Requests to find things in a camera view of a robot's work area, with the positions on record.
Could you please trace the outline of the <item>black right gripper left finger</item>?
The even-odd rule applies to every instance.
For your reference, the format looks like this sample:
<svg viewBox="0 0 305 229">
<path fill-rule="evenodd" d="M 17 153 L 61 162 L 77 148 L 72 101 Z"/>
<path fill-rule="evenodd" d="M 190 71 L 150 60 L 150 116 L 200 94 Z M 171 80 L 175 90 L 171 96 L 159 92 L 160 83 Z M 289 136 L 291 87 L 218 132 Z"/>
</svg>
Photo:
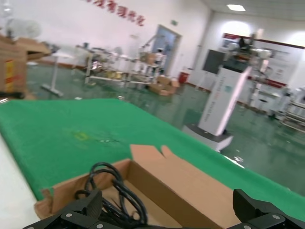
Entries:
<svg viewBox="0 0 305 229">
<path fill-rule="evenodd" d="M 102 212 L 102 192 L 92 191 L 88 197 L 78 199 L 57 214 L 28 225 L 25 229 L 100 229 Z"/>
</svg>

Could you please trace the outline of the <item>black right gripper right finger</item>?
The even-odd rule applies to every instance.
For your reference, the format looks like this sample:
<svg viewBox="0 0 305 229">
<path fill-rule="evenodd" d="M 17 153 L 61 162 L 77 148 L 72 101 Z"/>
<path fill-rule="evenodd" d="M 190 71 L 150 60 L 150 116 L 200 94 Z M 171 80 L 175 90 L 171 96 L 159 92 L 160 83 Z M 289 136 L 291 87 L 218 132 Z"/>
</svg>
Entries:
<svg viewBox="0 0 305 229">
<path fill-rule="evenodd" d="M 295 219 L 270 202 L 251 198 L 241 189 L 233 190 L 233 209 L 240 224 L 233 229 L 305 229 L 305 223 Z"/>
</svg>

